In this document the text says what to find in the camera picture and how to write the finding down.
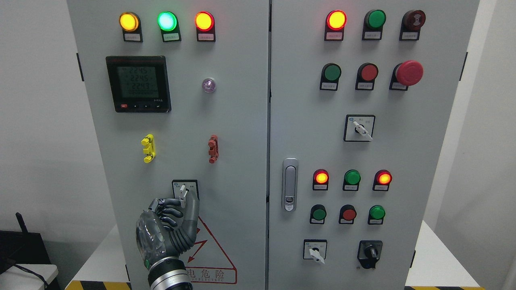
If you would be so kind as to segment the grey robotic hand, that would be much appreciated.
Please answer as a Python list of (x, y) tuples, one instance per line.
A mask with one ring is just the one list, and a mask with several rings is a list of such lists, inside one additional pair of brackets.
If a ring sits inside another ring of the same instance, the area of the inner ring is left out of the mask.
[(137, 246), (144, 266), (150, 269), (163, 258), (177, 259), (197, 237), (199, 205), (182, 209), (178, 199), (154, 199), (136, 225)]

